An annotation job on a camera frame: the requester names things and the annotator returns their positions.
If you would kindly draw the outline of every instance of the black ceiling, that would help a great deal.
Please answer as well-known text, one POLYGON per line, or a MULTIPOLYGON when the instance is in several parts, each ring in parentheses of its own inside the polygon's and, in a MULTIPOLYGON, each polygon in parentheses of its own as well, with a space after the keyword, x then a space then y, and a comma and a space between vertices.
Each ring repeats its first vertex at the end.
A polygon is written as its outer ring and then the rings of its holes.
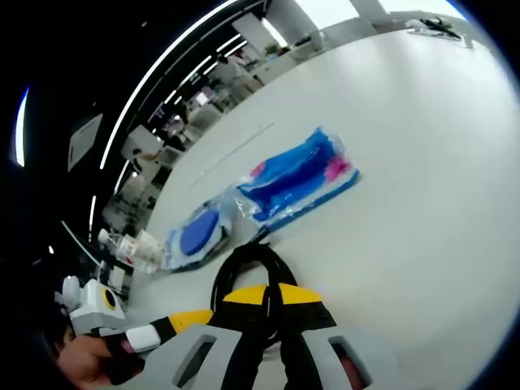
MULTIPOLYGON (((256 3, 237 1, 203 24, 166 58, 137 95, 117 133, 105 169, 100 171, 99 163, 115 121, 143 75, 187 27, 221 2, 126 2, 113 11, 107 10, 106 4, 95 6, 91 2, 88 6, 37 5, 37 16, 29 20, 28 39, 21 47, 27 58, 24 66, 29 87, 22 172, 47 215, 66 220, 76 233, 86 236, 95 194, 96 225, 123 167, 119 151, 128 132, 148 119, 195 66, 236 32, 227 24, 201 40, 204 34, 256 3), (165 75, 196 41, 197 45, 165 75), (103 113, 103 121, 94 147, 67 172, 71 131, 82 119, 98 113, 103 113)), ((247 11, 262 17, 268 3, 260 2, 247 11)))

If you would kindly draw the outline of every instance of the ceiling light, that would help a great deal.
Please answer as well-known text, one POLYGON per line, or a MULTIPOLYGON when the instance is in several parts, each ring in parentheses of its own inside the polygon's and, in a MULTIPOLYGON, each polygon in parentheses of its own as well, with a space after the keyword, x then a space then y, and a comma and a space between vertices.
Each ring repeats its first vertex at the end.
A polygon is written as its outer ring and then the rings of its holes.
POLYGON ((130 163, 130 160, 127 160, 127 162, 123 166, 123 170, 121 171, 121 174, 119 175, 119 178, 117 179, 117 183, 115 184, 114 188, 114 195, 118 192, 119 186, 121 185, 121 180, 123 179, 124 172, 127 170, 128 164, 130 163))
POLYGON ((204 65, 206 65, 206 63, 207 63, 208 61, 210 61, 210 60, 211 60, 211 56, 208 55, 208 56, 204 59, 204 61, 202 61, 201 63, 199 63, 199 64, 195 67, 195 69, 193 69, 193 70, 192 70, 192 71, 191 71, 191 72, 190 72, 190 73, 189 73, 189 74, 184 78, 184 80, 182 80, 182 81, 180 82, 180 84, 179 84, 179 88, 182 87, 184 84, 186 84, 186 82, 187 82, 189 79, 191 79, 192 76, 193 76, 195 73, 197 73, 198 70, 199 70, 201 67, 203 67, 204 65))
POLYGON ((207 75, 209 72, 211 72, 213 69, 215 69, 217 67, 217 65, 219 65, 219 62, 216 62, 214 63, 213 65, 211 65, 210 67, 208 67, 205 71, 204 71, 204 76, 207 75))
POLYGON ((25 166, 25 155, 24 155, 24 120, 25 120, 25 103, 27 101, 27 94, 29 88, 25 91, 22 102, 19 105, 18 116, 16 117, 16 128, 15 128, 15 145, 16 145, 16 162, 21 167, 25 166))
POLYGON ((227 41, 226 43, 224 43, 223 45, 219 46, 219 48, 217 49, 217 53, 219 51, 222 51, 222 49, 228 45, 231 45, 234 41, 236 41, 238 38, 240 38, 241 35, 240 34, 236 34, 233 38, 231 38, 229 41, 227 41))
POLYGON ((282 37, 282 34, 278 32, 275 26, 269 23, 269 20, 263 18, 262 26, 266 28, 266 30, 272 35, 273 38, 275 38, 275 41, 277 41, 281 47, 287 46, 287 41, 284 40, 284 37, 282 37))
POLYGON ((171 98, 173 98, 175 96, 175 94, 177 93, 177 90, 174 89, 171 93, 170 93, 170 96, 168 96, 166 98, 166 100, 164 101, 164 104, 168 104, 168 102, 171 100, 171 98))
POLYGON ((247 45, 247 41, 243 41, 242 43, 239 43, 235 47, 233 47, 231 50, 229 50, 224 57, 229 57, 231 54, 235 53, 237 50, 239 50, 242 46, 247 45))
POLYGON ((92 232, 92 222, 94 221, 94 208, 96 207, 96 196, 92 197, 92 203, 90 204, 90 218, 89 218, 89 232, 92 232))
POLYGON ((99 165, 99 169, 103 169, 105 167, 106 158, 108 157, 108 153, 111 151, 112 142, 114 142, 115 134, 119 130, 119 127, 121 126, 121 123, 123 122, 123 119, 125 115, 127 114, 128 110, 130 109, 130 106, 132 105, 133 101, 136 99, 137 94, 141 91, 143 86, 145 85, 146 81, 154 74, 155 70, 159 67, 159 65, 164 61, 164 59, 184 40, 186 39, 191 33, 193 33, 197 28, 202 26, 205 22, 207 22, 209 19, 211 19, 213 16, 217 15, 220 11, 225 10, 229 6, 231 6, 233 3, 237 2, 238 0, 227 0, 226 2, 223 2, 213 10, 211 10, 209 13, 202 16, 197 22, 192 24, 190 27, 188 27, 182 34, 180 34, 177 39, 175 39, 171 45, 168 46, 166 50, 164 50, 164 53, 161 54, 159 58, 154 62, 152 67, 145 73, 137 87, 132 92, 132 95, 130 95, 130 98, 128 99, 127 103, 124 105, 123 110, 121 111, 121 114, 119 114, 119 118, 115 122, 114 128, 112 129, 112 133, 110 134, 110 137, 108 139, 108 142, 106 143, 105 152, 103 152, 103 157, 101 159, 101 164, 99 165))

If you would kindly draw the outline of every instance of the desk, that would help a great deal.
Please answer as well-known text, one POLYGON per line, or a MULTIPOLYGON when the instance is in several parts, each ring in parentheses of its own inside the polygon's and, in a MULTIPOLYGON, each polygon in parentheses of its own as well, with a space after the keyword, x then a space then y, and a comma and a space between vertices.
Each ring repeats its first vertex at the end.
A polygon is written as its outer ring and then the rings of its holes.
MULTIPOLYGON (((479 44, 467 50, 391 32, 292 69, 175 165, 149 232, 164 238, 201 202, 319 124, 343 138, 362 179, 278 231, 275 250, 340 325, 379 337, 410 378, 464 388, 520 304, 520 110, 479 44)), ((139 275, 129 314, 148 321, 208 307, 225 257, 198 271, 139 275)), ((255 270, 241 283, 263 280, 255 270)), ((283 388, 279 363, 264 360, 256 389, 283 388)))
POLYGON ((205 132, 220 121, 222 113, 211 104, 205 104, 189 113, 188 124, 205 132))
POLYGON ((257 76, 264 85, 267 85, 289 72, 296 65, 296 61, 288 52, 254 68, 250 73, 251 76, 257 76))

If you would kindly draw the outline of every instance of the bottle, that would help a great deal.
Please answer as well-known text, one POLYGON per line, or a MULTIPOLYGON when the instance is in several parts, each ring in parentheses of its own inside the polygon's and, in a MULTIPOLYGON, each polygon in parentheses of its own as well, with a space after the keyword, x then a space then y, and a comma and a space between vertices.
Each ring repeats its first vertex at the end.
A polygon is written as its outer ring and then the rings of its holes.
POLYGON ((150 244, 140 240, 140 236, 141 233, 137 238, 128 234, 125 236, 110 234, 105 229, 101 229, 97 239, 119 261, 150 274, 155 272, 160 265, 162 248, 159 248, 159 252, 151 250, 150 244))

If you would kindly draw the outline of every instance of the human hand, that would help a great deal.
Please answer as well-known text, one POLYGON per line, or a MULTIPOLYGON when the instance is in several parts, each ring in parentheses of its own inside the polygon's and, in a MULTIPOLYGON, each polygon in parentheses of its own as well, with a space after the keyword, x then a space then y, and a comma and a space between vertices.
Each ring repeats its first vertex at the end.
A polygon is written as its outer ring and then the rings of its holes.
POLYGON ((78 336, 65 346, 58 358, 58 367, 80 389, 111 384, 103 372, 102 361, 112 355, 102 339, 78 336))

